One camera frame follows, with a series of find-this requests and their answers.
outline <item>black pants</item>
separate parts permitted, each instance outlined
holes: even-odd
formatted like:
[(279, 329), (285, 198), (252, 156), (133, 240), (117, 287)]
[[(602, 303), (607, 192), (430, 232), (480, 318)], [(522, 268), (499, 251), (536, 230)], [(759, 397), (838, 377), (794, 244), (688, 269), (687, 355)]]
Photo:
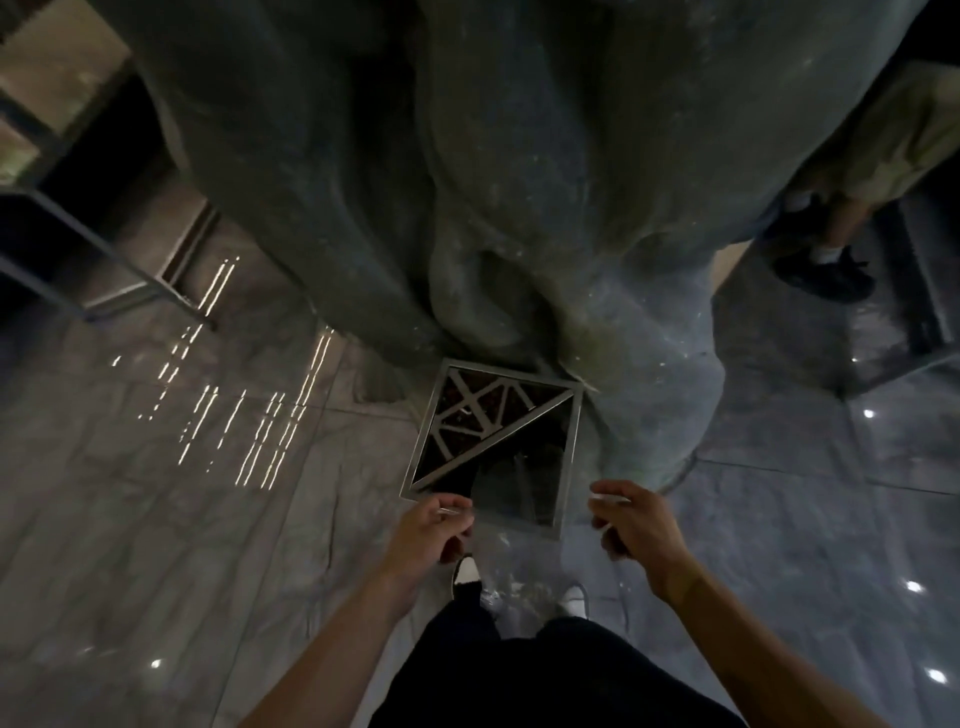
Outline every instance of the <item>black pants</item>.
[(370, 726), (553, 728), (605, 719), (744, 727), (599, 624), (564, 617), (532, 640), (502, 640), (472, 599), (451, 601), (430, 621)]

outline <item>metal grate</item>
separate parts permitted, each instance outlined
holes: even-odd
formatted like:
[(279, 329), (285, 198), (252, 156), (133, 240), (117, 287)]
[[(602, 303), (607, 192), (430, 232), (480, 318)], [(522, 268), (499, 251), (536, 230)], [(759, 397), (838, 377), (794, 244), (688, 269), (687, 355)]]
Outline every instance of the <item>metal grate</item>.
[(582, 386), (445, 360), (401, 496), (458, 493), (478, 517), (559, 537)]

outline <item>black shoe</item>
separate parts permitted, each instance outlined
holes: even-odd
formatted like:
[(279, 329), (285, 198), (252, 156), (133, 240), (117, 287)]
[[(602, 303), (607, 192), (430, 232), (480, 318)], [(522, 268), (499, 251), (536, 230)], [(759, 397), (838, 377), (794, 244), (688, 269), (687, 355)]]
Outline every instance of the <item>black shoe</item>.
[(810, 249), (774, 261), (777, 278), (818, 298), (835, 303), (859, 303), (870, 298), (876, 281), (863, 272), (866, 263), (857, 263), (844, 248), (835, 263), (817, 265), (810, 260)]
[(814, 197), (810, 205), (799, 212), (781, 213), (773, 225), (763, 232), (763, 238), (773, 240), (789, 236), (805, 240), (821, 235), (827, 228), (829, 215), (829, 207), (820, 202), (819, 198)]
[(483, 582), (473, 556), (467, 554), (457, 562), (450, 579), (450, 595), (457, 601), (480, 602)]

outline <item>forearm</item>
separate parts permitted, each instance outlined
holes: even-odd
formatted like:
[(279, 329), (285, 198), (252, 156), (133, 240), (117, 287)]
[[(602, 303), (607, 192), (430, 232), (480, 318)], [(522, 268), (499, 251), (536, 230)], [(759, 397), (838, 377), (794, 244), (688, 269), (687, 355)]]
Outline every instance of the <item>forearm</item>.
[(667, 601), (751, 728), (888, 728), (696, 566)]
[(346, 728), (403, 610), (374, 576), (337, 610), (241, 728)]

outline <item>hand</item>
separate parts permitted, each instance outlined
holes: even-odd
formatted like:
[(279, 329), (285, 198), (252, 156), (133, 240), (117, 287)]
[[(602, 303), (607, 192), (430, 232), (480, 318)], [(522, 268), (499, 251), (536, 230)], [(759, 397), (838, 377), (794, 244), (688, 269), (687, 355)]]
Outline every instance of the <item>hand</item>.
[(647, 572), (651, 591), (676, 606), (703, 570), (684, 543), (676, 519), (663, 496), (629, 480), (598, 480), (590, 486), (614, 501), (591, 498), (588, 507), (594, 528), (607, 528), (601, 543), (613, 560), (632, 558)]
[[(464, 555), (460, 536), (470, 535), (472, 507), (468, 497), (438, 493), (419, 502), (400, 519), (374, 580), (396, 599), (401, 617), (410, 611), (420, 582), (435, 564), (450, 564)], [(441, 513), (441, 508), (462, 512), (448, 515)]]

